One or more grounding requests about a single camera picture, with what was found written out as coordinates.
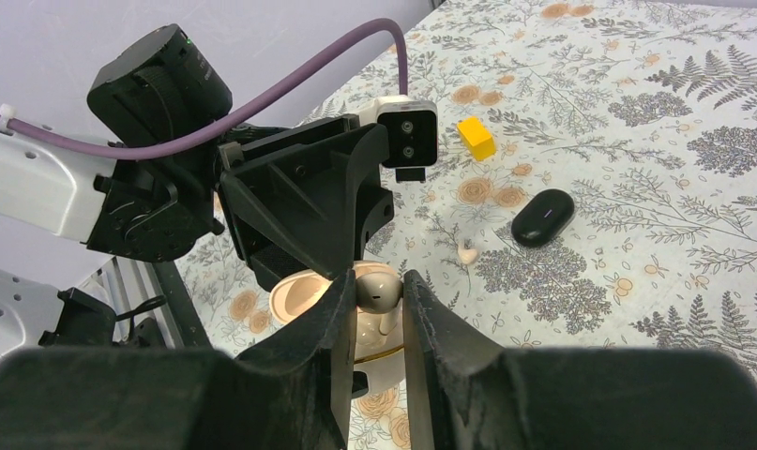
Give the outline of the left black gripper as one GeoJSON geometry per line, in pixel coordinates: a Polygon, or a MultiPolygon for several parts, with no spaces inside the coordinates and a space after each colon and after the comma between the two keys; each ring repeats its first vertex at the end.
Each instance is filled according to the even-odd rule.
{"type": "Polygon", "coordinates": [[[218,194],[238,257],[258,285],[310,269],[333,279],[394,218],[380,166],[386,128],[345,114],[218,148],[218,194]]]}

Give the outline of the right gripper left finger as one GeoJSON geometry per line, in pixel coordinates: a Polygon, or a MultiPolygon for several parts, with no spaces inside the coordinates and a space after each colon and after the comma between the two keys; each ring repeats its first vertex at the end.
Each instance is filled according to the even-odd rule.
{"type": "Polygon", "coordinates": [[[0,365],[0,449],[343,449],[356,275],[237,357],[52,347],[0,365]]]}

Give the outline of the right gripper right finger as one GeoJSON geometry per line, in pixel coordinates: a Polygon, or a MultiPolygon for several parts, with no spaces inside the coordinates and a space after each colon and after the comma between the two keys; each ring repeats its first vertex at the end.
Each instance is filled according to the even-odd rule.
{"type": "Polygon", "coordinates": [[[694,350],[503,347],[403,277],[415,449],[757,449],[757,386],[694,350]]]}

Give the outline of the pink earbud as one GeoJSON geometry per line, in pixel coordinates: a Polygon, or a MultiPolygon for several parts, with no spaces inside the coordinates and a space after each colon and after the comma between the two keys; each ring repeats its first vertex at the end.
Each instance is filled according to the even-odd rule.
{"type": "Polygon", "coordinates": [[[468,266],[473,264],[479,257],[479,251],[476,248],[466,247],[463,243],[458,244],[458,260],[461,265],[468,266]]]}
{"type": "Polygon", "coordinates": [[[371,272],[356,280],[357,337],[372,345],[397,326],[402,282],[396,274],[371,272]]]}

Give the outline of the black earbud charging case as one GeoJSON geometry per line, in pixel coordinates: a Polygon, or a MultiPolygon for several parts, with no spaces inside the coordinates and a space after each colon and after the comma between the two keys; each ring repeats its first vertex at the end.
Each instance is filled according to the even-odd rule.
{"type": "Polygon", "coordinates": [[[542,190],[512,220],[511,236],[523,247],[543,247],[567,227],[574,214],[575,202],[567,192],[542,190]]]}

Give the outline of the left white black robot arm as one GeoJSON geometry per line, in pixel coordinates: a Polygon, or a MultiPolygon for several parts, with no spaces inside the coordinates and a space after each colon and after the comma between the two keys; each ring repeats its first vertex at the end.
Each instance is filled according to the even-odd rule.
{"type": "Polygon", "coordinates": [[[0,106],[0,216],[103,254],[163,263],[219,234],[213,215],[214,145],[361,40],[394,39],[399,88],[408,90],[406,42],[390,19],[365,22],[267,91],[235,108],[231,91],[177,24],[141,37],[104,66],[87,101],[116,135],[90,143],[20,119],[0,106]]]}

